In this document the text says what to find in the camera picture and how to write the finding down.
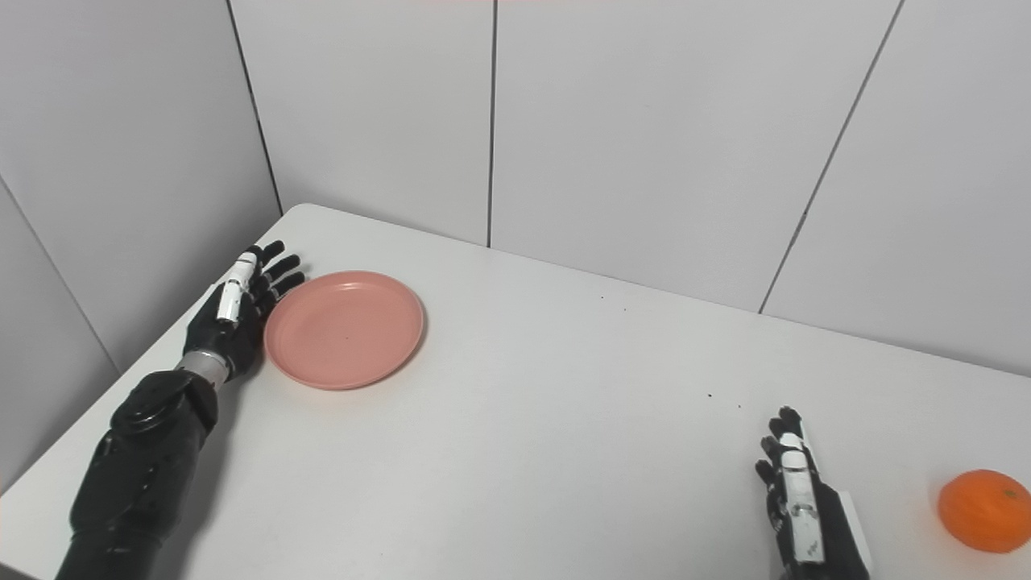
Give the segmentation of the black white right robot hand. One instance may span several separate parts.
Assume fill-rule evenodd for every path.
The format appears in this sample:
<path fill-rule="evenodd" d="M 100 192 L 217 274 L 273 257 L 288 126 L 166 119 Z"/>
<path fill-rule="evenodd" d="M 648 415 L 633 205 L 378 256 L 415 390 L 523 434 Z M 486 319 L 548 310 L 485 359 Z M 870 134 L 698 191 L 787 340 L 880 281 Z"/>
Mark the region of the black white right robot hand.
<path fill-rule="evenodd" d="M 776 538 L 780 579 L 869 579 L 869 548 L 853 500 L 822 481 L 799 412 L 788 405 L 760 441 L 755 464 Z"/>

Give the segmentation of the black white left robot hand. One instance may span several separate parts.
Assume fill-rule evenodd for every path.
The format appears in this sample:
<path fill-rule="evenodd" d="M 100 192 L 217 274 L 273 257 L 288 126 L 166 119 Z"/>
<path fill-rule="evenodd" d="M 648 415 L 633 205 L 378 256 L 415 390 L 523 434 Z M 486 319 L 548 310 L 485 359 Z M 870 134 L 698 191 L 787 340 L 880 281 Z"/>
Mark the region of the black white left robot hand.
<path fill-rule="evenodd" d="M 245 375 L 263 348 L 273 309 L 305 282 L 282 241 L 250 246 L 188 323 L 180 367 L 222 385 Z"/>

